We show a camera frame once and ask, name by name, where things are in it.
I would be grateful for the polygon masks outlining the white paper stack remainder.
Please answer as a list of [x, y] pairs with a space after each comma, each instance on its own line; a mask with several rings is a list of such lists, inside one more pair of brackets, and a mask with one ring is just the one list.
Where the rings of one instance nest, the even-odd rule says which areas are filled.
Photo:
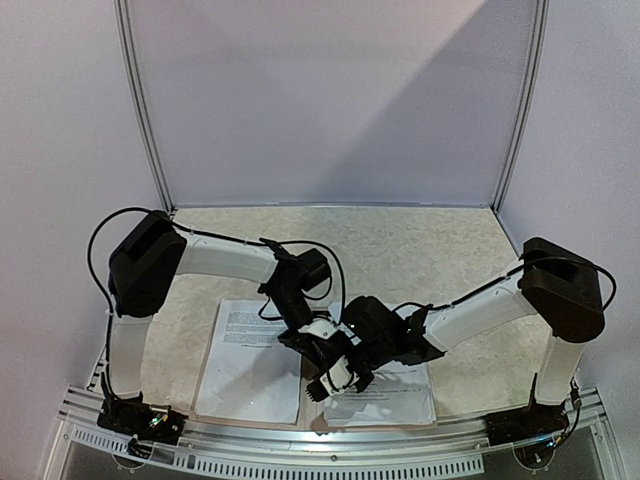
[[323, 417], [329, 427], [434, 424], [437, 416], [428, 369], [392, 362], [374, 373], [362, 393], [350, 388], [326, 400]]

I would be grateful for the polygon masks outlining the brown plastic folder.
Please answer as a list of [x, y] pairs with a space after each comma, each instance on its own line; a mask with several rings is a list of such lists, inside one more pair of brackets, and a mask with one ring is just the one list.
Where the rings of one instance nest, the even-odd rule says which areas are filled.
[[[304, 391], [306, 383], [305, 383], [305, 379], [302, 377], [302, 365], [301, 365], [300, 378], [301, 378], [300, 405], [299, 405], [299, 413], [298, 413], [297, 421], [294, 424], [288, 424], [288, 425], [274, 424], [274, 423], [268, 423], [268, 424], [274, 424], [279, 427], [295, 425], [300, 428], [311, 428], [315, 430], [354, 428], [354, 427], [329, 427], [323, 417], [326, 400], [319, 403], [315, 403], [307, 397]], [[246, 421], [240, 421], [240, 422], [244, 422], [248, 424], [261, 423], [261, 422], [246, 422]]]

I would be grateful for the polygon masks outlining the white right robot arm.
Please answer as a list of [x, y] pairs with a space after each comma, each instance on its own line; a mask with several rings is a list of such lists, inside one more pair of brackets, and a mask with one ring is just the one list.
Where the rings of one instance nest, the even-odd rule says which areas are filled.
[[360, 296], [344, 312], [357, 344], [347, 355], [351, 379], [364, 390], [374, 370], [442, 358], [461, 343], [528, 316], [546, 322], [550, 335], [526, 406], [491, 414], [490, 423], [516, 426], [527, 436], [568, 425], [564, 403], [587, 343], [604, 330], [610, 302], [602, 297], [606, 270], [541, 237], [529, 239], [518, 263], [496, 279], [446, 304], [415, 304], [409, 313], [373, 296]]

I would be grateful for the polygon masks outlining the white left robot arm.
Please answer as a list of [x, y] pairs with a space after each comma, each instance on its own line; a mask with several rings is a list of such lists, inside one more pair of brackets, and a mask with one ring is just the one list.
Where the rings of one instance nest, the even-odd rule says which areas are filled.
[[111, 419], [128, 434], [148, 426], [142, 400], [141, 365], [147, 332], [164, 305], [178, 275], [196, 274], [246, 280], [258, 284], [284, 320], [281, 341], [320, 371], [308, 389], [320, 401], [349, 385], [353, 375], [346, 352], [351, 343], [328, 320], [315, 317], [307, 293], [331, 276], [328, 259], [311, 244], [294, 255], [281, 242], [243, 241], [189, 230], [165, 213], [144, 210], [143, 219], [111, 254], [108, 285], [108, 367], [103, 385], [115, 398]]

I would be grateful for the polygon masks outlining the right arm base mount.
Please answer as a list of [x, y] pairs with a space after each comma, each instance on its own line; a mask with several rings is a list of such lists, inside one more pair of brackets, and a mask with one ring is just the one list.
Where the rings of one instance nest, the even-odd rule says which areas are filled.
[[575, 419], [569, 422], [564, 405], [548, 406], [531, 400], [527, 406], [489, 413], [483, 417], [485, 433], [491, 446], [517, 443], [524, 440], [545, 439], [554, 432], [561, 434], [550, 439], [549, 448], [558, 448], [575, 431], [580, 420], [582, 402], [573, 403]]

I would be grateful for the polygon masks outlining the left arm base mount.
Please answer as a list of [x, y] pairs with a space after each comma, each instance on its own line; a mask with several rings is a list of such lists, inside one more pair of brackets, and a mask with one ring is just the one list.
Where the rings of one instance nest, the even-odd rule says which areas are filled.
[[100, 377], [104, 399], [97, 426], [126, 435], [128, 455], [148, 460], [156, 443], [177, 445], [188, 419], [169, 405], [152, 405], [143, 401], [143, 394], [123, 399], [110, 387], [106, 373]]

